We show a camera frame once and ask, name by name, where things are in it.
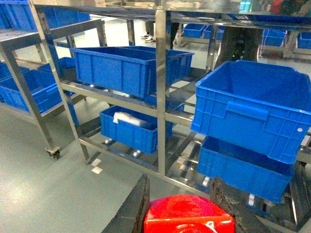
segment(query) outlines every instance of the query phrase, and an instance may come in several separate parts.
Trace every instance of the epoxy floor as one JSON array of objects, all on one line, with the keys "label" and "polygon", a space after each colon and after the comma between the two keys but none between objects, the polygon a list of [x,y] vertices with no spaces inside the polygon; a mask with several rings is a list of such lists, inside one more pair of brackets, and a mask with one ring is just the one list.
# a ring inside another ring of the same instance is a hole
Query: epoxy floor
[{"label": "epoxy floor", "polygon": [[[143,22],[135,22],[136,41],[143,33]],[[122,20],[106,23],[109,46],[127,46],[126,24]],[[98,46],[96,31],[76,38],[78,47]],[[178,50],[194,51],[192,66],[204,68],[207,45],[188,44]],[[58,49],[60,57],[69,51]],[[38,61],[34,48],[17,51],[19,57]],[[261,60],[289,64],[300,72],[311,74],[311,66],[301,63]],[[76,105],[81,122],[98,116],[106,103],[87,98]],[[123,203],[141,172],[103,154],[98,164],[102,170],[92,172],[86,165],[80,147],[73,141],[67,115],[62,113],[48,122],[62,158],[52,159],[36,127],[0,112],[0,232],[1,233],[99,233]],[[149,176],[151,199],[188,193]]]}]

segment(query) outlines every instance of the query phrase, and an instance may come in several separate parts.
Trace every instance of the metal rack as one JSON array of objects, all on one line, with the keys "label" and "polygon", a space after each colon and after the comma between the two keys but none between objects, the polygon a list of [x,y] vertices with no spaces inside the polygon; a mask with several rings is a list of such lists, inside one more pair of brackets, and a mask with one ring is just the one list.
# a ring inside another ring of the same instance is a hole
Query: metal rack
[{"label": "metal rack", "polygon": [[[281,21],[256,21],[252,15],[267,15],[267,10],[262,10],[256,13],[248,13],[243,15],[243,19],[232,19],[225,17],[230,12],[233,15],[239,15],[239,4],[237,1],[217,1],[203,0],[196,2],[184,2],[178,0],[159,0],[159,1],[80,1],[70,0],[62,1],[55,0],[49,2],[46,0],[30,0],[31,10],[34,15],[40,38],[43,41],[44,49],[49,57],[53,74],[55,76],[58,88],[64,102],[65,110],[68,114],[69,121],[76,140],[79,142],[87,163],[93,161],[98,154],[91,157],[87,148],[95,149],[105,155],[112,156],[117,160],[123,161],[132,165],[144,172],[161,178],[164,181],[182,187],[190,192],[198,195],[208,196],[208,182],[203,175],[192,174],[192,171],[197,164],[199,153],[200,140],[196,138],[195,133],[187,135],[174,135],[171,139],[165,139],[165,121],[170,121],[178,125],[189,127],[193,118],[193,114],[187,112],[178,112],[166,107],[166,101],[177,102],[194,107],[193,104],[187,103],[186,100],[195,94],[195,83],[208,73],[213,67],[215,45],[217,38],[217,30],[219,25],[237,26],[237,27],[252,27],[252,28],[278,28],[292,31],[310,31],[311,25],[308,23],[289,23]],[[83,83],[75,82],[75,71],[65,72],[60,68],[57,58],[55,46],[52,41],[51,33],[46,22],[46,16],[43,11],[43,6],[49,5],[71,9],[80,12],[88,12],[103,16],[111,16],[128,20],[127,26],[129,29],[129,45],[134,45],[134,28],[133,19],[155,20],[156,23],[156,65],[157,65],[157,105],[152,106],[143,101],[132,97],[121,96],[116,93],[107,92],[103,89],[91,87]],[[168,94],[170,87],[165,85],[166,77],[166,50],[170,48],[170,23],[200,23],[213,24],[211,38],[208,47],[207,67],[206,69],[192,68],[190,76],[185,79],[188,82],[181,88],[171,87],[173,92]],[[119,144],[118,142],[107,140],[98,135],[101,130],[100,119],[95,118],[87,123],[79,124],[78,117],[74,110],[74,106],[68,91],[78,93],[83,96],[92,97],[94,99],[105,101],[109,104],[118,105],[130,110],[134,110],[143,114],[157,117],[158,126],[158,150],[153,155],[140,154],[138,157],[133,156],[133,149]],[[192,149],[189,153],[183,154],[186,148],[191,144]],[[296,186],[300,184],[300,176],[293,182]],[[301,210],[301,203],[297,200],[301,195],[289,195],[289,200],[295,204],[293,211],[296,214]],[[274,222],[261,218],[261,220],[270,228],[280,232],[293,232]]]},{"label": "metal rack", "polygon": [[[101,46],[104,46],[106,45],[106,40],[103,23],[104,22],[102,22],[100,19],[97,19],[69,25],[66,27],[56,28],[51,30],[51,39],[54,40],[64,36],[69,36],[73,44],[74,40],[71,35],[96,28],[98,31],[100,44]],[[39,36],[39,33],[27,33],[14,30],[2,30],[1,32],[2,34],[0,34],[0,36],[3,36],[0,37],[0,53],[8,65],[8,68],[12,73],[14,81],[19,88],[19,91],[21,92],[29,111],[23,111],[5,103],[0,103],[0,109],[4,110],[6,113],[14,115],[17,118],[36,125],[45,141],[46,151],[50,156],[59,158],[59,147],[55,145],[45,125],[45,122],[50,118],[62,113],[65,110],[64,105],[59,103],[46,112],[40,113],[15,58],[16,50],[35,45],[39,52],[40,59],[42,61],[45,60],[44,54],[41,50],[40,44],[42,43],[42,40]],[[84,98],[85,97],[82,95],[75,94],[72,96],[72,98],[70,98],[70,101],[75,104]]]}]

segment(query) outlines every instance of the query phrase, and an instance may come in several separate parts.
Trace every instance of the stacked crate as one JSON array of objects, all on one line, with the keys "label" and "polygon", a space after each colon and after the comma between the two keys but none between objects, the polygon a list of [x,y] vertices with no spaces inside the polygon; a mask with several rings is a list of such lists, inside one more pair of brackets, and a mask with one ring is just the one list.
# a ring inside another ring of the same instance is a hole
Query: stacked crate
[{"label": "stacked crate", "polygon": [[[44,12],[50,28],[58,28],[90,20],[89,14],[76,11],[44,7]],[[37,32],[28,1],[0,0],[0,28]]]},{"label": "stacked crate", "polygon": [[[74,59],[60,59],[62,68],[74,67]],[[61,97],[52,74],[50,64],[45,64],[37,70],[20,67],[25,81],[32,93],[40,113],[43,113],[61,102]],[[5,63],[0,63],[0,101],[29,111],[27,104],[19,91],[12,74]]]},{"label": "stacked crate", "polygon": [[[77,81],[116,90],[156,105],[156,49],[143,46],[99,47],[70,49],[74,52]],[[166,84],[187,77],[193,53],[170,50],[166,54]],[[184,105],[167,107],[183,111]],[[115,113],[127,114],[136,121],[150,124],[149,128],[114,119]],[[101,133],[141,152],[152,154],[157,149],[157,118],[119,106],[100,113]],[[166,122],[166,137],[173,134],[174,124]]]},{"label": "stacked crate", "polygon": [[279,203],[311,126],[311,83],[290,67],[226,62],[197,84],[197,170]]}]

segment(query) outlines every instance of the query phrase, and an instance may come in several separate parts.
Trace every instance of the person's leg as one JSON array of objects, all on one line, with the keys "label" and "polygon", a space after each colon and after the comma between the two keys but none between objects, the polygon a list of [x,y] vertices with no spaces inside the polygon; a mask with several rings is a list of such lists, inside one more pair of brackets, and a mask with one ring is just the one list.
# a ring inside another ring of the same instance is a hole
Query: person's leg
[{"label": "person's leg", "polygon": [[258,47],[261,44],[263,29],[243,28],[244,35],[244,60],[257,61]]},{"label": "person's leg", "polygon": [[226,61],[231,61],[232,56],[237,49],[238,39],[240,38],[240,34],[242,32],[242,28],[237,27],[225,27],[224,35],[221,43],[221,50],[219,57],[216,61],[215,68],[220,66],[222,63]]},{"label": "person's leg", "polygon": [[149,33],[150,36],[154,37],[155,35],[154,21],[149,20],[145,24],[147,33]]},{"label": "person's leg", "polygon": [[171,23],[171,49],[174,47],[174,40],[178,32],[179,23]]}]

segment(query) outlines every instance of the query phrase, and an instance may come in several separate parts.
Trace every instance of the sneaker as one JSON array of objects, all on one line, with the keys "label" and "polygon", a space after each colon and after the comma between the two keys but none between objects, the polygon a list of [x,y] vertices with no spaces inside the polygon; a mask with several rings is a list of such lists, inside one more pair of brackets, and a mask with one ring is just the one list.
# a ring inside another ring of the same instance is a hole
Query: sneaker
[{"label": "sneaker", "polygon": [[147,39],[148,37],[149,37],[149,34],[142,35],[142,36],[141,36],[141,39]]},{"label": "sneaker", "polygon": [[155,42],[155,40],[154,40],[153,36],[150,35],[150,36],[148,36],[147,39],[145,39],[145,42],[150,43],[150,42]]}]

